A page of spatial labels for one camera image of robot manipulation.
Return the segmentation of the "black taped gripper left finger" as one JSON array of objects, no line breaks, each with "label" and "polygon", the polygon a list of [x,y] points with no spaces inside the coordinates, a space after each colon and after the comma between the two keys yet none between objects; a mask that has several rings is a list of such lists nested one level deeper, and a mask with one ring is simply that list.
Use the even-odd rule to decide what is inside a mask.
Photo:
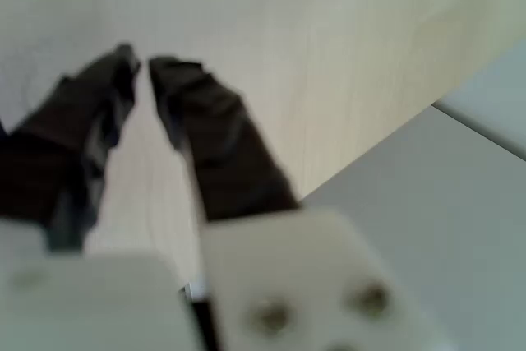
[{"label": "black taped gripper left finger", "polygon": [[1,222],[42,235],[49,250],[81,250],[95,226],[111,151],[136,96],[141,62],[119,44],[72,76],[1,138]]}]

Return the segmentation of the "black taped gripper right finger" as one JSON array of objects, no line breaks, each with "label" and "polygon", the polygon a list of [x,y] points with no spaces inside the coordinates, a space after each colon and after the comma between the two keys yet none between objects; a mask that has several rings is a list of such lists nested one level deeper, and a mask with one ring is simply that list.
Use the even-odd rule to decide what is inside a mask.
[{"label": "black taped gripper right finger", "polygon": [[160,56],[149,72],[199,197],[219,349],[450,348],[348,216],[298,201],[238,94],[197,62]]}]

